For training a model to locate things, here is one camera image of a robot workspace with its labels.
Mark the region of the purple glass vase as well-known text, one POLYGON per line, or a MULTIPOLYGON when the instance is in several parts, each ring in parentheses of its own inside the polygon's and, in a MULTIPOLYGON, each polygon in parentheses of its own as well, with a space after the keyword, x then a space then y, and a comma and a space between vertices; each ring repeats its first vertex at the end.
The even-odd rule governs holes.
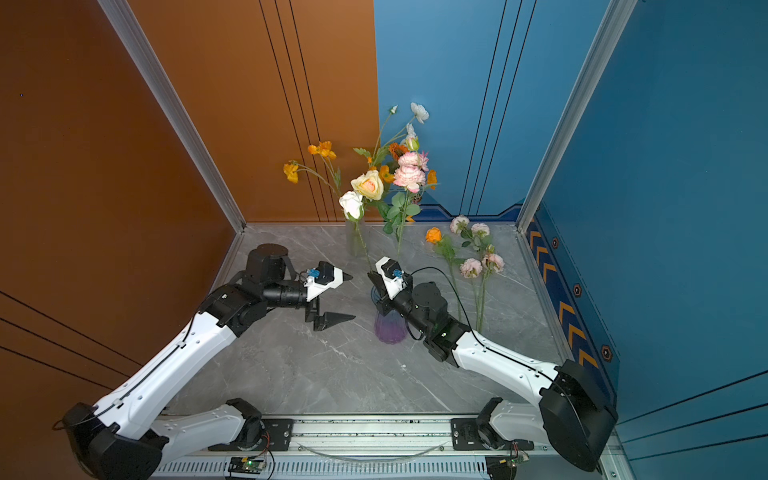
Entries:
POLYGON ((395 309, 384 310, 382 298, 378 290, 371 289, 371 300, 376 308, 376 318, 374 321, 374 332, 376 337, 385 344, 398 344, 408 335, 406 322, 401 314, 395 309))

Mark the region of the clear ribbed glass vase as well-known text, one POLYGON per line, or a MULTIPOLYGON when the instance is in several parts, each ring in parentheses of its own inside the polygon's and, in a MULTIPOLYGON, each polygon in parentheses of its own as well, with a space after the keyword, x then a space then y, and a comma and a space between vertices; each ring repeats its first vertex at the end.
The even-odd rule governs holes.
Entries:
POLYGON ((366 255, 366 241, 364 234, 364 220, 345 220, 346 245, 348 254, 356 258, 364 258, 366 255))

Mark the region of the white rose bud stem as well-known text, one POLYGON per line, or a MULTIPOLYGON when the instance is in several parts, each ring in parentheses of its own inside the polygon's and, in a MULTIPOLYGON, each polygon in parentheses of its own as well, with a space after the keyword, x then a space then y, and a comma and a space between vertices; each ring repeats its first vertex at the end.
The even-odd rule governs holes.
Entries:
MULTIPOLYGON (((360 219, 364 220, 364 215, 365 215, 364 206, 362 205, 360 197, 353 190, 350 190, 344 193, 339 199, 339 204, 343 210, 345 219, 349 218, 355 221, 360 219)), ((368 252, 367 243, 366 243, 366 255, 364 259, 367 265, 367 270, 368 271, 374 270, 373 264, 371 262, 370 254, 368 252)))

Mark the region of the cream white rose stem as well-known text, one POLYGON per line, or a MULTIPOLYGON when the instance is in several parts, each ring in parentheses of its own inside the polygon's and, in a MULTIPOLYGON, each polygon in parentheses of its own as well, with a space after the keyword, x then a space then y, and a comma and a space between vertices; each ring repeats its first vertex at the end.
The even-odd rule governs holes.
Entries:
POLYGON ((350 182, 352 190, 360 197, 363 206, 381 201, 385 193, 385 183, 376 169, 354 178, 350 182))

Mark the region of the bright pink rose stem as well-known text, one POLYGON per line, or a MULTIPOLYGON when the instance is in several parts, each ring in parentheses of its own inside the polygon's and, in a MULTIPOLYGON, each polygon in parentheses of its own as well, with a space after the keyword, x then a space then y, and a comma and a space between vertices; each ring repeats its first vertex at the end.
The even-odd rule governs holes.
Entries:
POLYGON ((410 151, 399 157, 393 174, 394 193, 388 198, 384 210, 385 232, 395 236, 397 254, 400 254, 406 224, 413 222, 422 211, 421 200, 430 186, 428 157, 418 151, 410 151))

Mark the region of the orange gerbera flower stem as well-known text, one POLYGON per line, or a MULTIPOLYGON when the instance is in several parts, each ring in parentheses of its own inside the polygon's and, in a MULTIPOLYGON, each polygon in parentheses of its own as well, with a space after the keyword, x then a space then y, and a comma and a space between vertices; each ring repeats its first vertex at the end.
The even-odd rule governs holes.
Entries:
POLYGON ((387 151, 394 162, 398 162, 403 155, 410 152, 407 146, 395 142, 388 145, 387 151))

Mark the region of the white ranunculus flower stem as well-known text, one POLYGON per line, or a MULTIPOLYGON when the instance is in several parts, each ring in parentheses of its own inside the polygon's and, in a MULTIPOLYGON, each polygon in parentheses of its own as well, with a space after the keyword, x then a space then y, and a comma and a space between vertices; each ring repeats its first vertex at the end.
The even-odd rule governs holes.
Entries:
POLYGON ((402 121, 402 125, 396 131, 389 131, 389 124, 398 115, 400 107, 398 104, 391 105, 385 113, 383 121, 379 127, 378 135, 374 143, 375 154, 380 151, 389 150, 391 145, 404 145, 416 142, 416 124, 424 125, 430 119, 430 113, 422 104, 411 102, 409 104, 410 116, 402 121))

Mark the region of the single orange ranunculus stem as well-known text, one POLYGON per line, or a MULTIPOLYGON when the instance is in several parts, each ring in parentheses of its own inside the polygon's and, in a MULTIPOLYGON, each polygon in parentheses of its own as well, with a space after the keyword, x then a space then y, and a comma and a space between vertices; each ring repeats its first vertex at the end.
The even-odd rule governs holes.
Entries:
POLYGON ((461 304, 461 298, 458 294, 457 280, 455 276, 455 266, 457 265, 457 253, 450 236, 444 235, 440 228, 432 227, 425 235, 425 240, 433 247, 436 254, 441 256, 447 263, 450 285, 455 289, 454 294, 458 304, 461 304))

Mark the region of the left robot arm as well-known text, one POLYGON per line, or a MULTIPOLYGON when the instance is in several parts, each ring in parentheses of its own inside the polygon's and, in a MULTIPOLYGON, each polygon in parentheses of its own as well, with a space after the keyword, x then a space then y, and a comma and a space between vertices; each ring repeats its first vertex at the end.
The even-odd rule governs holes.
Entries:
POLYGON ((148 479, 159 466, 216 445, 267 448, 262 414, 242 398, 170 420, 160 415, 210 360, 276 309, 304 309, 316 331, 351 320, 322 313, 320 296, 352 278, 327 261, 298 272, 286 247, 259 245, 156 356, 95 404, 73 406, 55 429, 66 432, 76 461, 95 479, 148 479))

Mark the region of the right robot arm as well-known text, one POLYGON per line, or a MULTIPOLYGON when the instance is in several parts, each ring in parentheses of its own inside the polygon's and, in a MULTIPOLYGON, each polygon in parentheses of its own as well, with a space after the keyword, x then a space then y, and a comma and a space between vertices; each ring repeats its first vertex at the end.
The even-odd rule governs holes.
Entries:
POLYGON ((582 365, 533 359, 500 346, 459 321, 433 282, 414 284, 397 262, 367 274, 377 309, 396 312, 418 331, 430 355, 482 375, 525 400, 515 406, 490 400, 476 417, 481 441, 501 449, 516 440, 544 443, 573 466, 593 472, 618 420, 609 396, 582 365))

